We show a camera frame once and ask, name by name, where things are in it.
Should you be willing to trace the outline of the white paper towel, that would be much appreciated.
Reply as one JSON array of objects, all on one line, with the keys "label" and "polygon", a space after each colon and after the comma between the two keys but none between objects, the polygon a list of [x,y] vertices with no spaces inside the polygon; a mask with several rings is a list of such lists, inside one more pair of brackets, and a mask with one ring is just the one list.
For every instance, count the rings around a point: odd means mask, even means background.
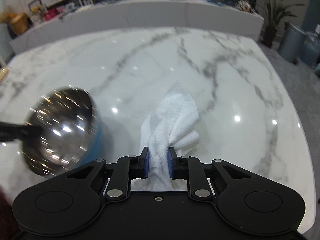
[{"label": "white paper towel", "polygon": [[199,143],[195,125],[200,116],[189,92],[176,82],[161,103],[148,115],[140,128],[140,149],[149,148],[149,173],[146,179],[131,182],[134,191],[185,191],[187,182],[171,179],[168,168],[168,149],[187,156]]}]

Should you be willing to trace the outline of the blue steel bowl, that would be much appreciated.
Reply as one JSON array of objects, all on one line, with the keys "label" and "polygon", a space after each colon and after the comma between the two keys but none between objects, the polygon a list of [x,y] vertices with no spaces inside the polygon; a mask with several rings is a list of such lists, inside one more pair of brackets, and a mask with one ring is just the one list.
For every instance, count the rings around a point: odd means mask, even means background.
[{"label": "blue steel bowl", "polygon": [[30,108],[29,126],[42,132],[21,143],[29,169],[53,177],[101,155],[103,127],[92,97],[83,89],[64,87],[41,96]]}]

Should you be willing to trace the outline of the bamboo mat roll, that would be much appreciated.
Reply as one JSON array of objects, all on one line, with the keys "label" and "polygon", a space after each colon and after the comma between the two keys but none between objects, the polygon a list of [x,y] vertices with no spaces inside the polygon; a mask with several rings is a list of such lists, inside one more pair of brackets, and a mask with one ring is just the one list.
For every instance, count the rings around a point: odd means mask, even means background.
[{"label": "bamboo mat roll", "polygon": [[0,83],[2,83],[9,72],[8,67],[0,68]]}]

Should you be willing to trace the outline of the golden vase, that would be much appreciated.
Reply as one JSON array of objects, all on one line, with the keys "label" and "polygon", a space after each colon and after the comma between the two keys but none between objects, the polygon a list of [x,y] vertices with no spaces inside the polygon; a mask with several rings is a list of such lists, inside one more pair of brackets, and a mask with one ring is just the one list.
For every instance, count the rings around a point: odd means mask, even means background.
[{"label": "golden vase", "polygon": [[20,13],[17,14],[15,17],[13,17],[9,25],[12,28],[12,31],[16,35],[22,35],[28,30],[28,17],[26,13]]}]

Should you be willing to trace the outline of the white marble tv console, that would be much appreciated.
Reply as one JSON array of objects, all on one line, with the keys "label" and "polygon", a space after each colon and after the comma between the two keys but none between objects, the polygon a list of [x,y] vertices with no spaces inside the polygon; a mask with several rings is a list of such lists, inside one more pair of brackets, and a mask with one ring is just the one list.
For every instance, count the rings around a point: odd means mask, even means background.
[{"label": "white marble tv console", "polygon": [[10,42],[15,54],[54,41],[124,28],[187,27],[258,40],[264,18],[204,0],[123,0],[99,4],[41,23]]}]

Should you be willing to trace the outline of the grey trash can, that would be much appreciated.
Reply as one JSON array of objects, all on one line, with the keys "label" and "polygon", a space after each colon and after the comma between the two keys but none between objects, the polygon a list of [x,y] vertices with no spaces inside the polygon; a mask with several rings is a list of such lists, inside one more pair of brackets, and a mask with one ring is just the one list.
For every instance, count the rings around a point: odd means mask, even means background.
[{"label": "grey trash can", "polygon": [[286,61],[294,63],[300,54],[300,50],[306,39],[306,32],[298,25],[288,22],[285,25],[285,33],[278,47],[278,53]]}]

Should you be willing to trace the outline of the blue water jug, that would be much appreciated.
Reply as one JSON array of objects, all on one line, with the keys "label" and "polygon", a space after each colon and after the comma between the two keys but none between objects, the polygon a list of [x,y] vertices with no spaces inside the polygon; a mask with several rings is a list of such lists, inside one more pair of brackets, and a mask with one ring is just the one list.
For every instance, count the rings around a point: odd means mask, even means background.
[{"label": "blue water jug", "polygon": [[308,34],[300,51],[299,58],[309,67],[316,64],[319,58],[319,31]]}]

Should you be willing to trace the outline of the potted green plant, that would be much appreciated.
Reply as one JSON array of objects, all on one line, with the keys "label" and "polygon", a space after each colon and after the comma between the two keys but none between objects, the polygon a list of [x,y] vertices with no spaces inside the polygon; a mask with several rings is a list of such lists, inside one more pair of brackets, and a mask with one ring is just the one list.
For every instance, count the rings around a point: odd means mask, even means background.
[{"label": "potted green plant", "polygon": [[284,4],[285,0],[263,0],[264,5],[258,5],[266,14],[267,26],[265,28],[262,44],[272,48],[274,38],[278,32],[278,26],[282,19],[286,17],[297,17],[290,10],[292,7],[302,7],[303,3]]}]

